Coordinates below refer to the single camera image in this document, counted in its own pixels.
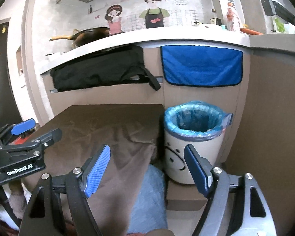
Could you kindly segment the white trash bin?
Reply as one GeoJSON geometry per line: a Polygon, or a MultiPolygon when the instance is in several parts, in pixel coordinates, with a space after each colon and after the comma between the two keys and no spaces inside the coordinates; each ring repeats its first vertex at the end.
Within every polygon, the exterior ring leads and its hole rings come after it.
{"type": "Polygon", "coordinates": [[[191,172],[197,167],[193,164],[196,158],[207,159],[211,165],[217,161],[224,140],[225,131],[210,140],[193,142],[165,133],[165,164],[166,174],[173,181],[192,185],[194,180],[191,172]]]}

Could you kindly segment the blue trash bag liner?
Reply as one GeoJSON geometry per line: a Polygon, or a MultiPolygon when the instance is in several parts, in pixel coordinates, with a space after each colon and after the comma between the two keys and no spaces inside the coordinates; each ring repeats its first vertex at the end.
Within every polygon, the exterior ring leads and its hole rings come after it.
{"type": "Polygon", "coordinates": [[[164,115],[165,131],[173,137],[204,142],[222,135],[232,124],[233,114],[204,101],[190,101],[169,107],[164,115]]]}

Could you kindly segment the white kitchen countertop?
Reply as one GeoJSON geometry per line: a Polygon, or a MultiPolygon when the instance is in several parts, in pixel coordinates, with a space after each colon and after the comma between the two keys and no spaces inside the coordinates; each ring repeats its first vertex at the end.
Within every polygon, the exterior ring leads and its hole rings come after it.
{"type": "Polygon", "coordinates": [[[39,75],[48,73],[54,67],[80,56],[127,44],[156,43],[158,41],[201,41],[228,46],[266,49],[295,54],[295,34],[263,34],[247,36],[243,33],[222,30],[219,26],[204,24],[198,26],[172,26],[141,29],[113,35],[91,42],[43,63],[39,75]]]}

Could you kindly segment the black refrigerator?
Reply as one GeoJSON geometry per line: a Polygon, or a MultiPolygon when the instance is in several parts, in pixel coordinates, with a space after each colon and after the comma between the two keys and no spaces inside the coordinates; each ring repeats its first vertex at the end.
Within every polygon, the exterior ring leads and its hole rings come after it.
{"type": "Polygon", "coordinates": [[[9,79],[7,61],[8,26],[8,22],[0,24],[0,127],[22,121],[9,79]]]}

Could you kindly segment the light blue cloth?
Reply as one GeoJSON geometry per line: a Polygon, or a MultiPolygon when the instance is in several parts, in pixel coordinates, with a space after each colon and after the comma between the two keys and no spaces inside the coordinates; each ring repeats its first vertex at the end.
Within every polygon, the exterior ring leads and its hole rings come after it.
{"type": "Polygon", "coordinates": [[[130,214],[127,234],[168,228],[165,195],[165,175],[150,164],[130,214]]]}

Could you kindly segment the black cloth bag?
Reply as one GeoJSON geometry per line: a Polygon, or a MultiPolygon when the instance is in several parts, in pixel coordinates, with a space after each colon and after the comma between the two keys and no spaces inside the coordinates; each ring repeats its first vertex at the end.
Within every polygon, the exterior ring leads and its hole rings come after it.
{"type": "Polygon", "coordinates": [[[83,55],[53,68],[50,75],[58,92],[136,83],[148,83],[155,91],[161,88],[136,45],[83,55]]]}

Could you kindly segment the dark wok pan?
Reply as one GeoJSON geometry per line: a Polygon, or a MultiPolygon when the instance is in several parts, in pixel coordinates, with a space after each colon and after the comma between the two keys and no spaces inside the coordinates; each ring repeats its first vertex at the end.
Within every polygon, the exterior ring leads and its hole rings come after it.
{"type": "Polygon", "coordinates": [[[101,40],[103,38],[109,37],[110,28],[108,27],[97,27],[90,28],[83,31],[79,31],[73,35],[63,35],[51,37],[49,41],[57,40],[70,40],[76,47],[81,47],[93,41],[101,40]]]}

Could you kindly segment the blue hanging towel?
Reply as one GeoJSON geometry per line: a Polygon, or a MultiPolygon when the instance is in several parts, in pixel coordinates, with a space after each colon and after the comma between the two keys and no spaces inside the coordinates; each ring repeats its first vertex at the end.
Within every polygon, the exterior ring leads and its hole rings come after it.
{"type": "Polygon", "coordinates": [[[201,45],[160,47],[167,83],[187,87],[236,86],[243,78],[243,52],[201,45]]]}

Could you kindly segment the orange carrot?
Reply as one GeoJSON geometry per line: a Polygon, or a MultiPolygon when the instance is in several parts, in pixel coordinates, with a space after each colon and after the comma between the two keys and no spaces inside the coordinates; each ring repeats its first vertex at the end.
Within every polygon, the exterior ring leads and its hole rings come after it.
{"type": "Polygon", "coordinates": [[[263,33],[258,32],[258,31],[254,31],[248,28],[240,28],[240,31],[242,33],[248,34],[248,35],[262,35],[263,33]]]}

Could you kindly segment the orange capped bottle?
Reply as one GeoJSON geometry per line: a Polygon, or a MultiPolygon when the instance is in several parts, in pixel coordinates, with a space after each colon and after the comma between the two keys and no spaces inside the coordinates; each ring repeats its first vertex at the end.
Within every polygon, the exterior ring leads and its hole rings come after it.
{"type": "Polygon", "coordinates": [[[234,7],[232,3],[228,3],[228,10],[226,13],[226,18],[227,18],[227,24],[228,24],[228,30],[229,31],[236,31],[237,30],[237,26],[236,24],[238,23],[237,21],[237,15],[234,12],[234,7]]]}

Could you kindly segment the black utensil holder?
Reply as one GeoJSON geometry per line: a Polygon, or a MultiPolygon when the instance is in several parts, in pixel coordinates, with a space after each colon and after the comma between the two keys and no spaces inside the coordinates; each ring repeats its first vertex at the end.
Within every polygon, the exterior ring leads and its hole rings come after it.
{"type": "Polygon", "coordinates": [[[266,16],[279,16],[295,26],[295,16],[281,4],[273,0],[261,0],[261,3],[266,16]]]}

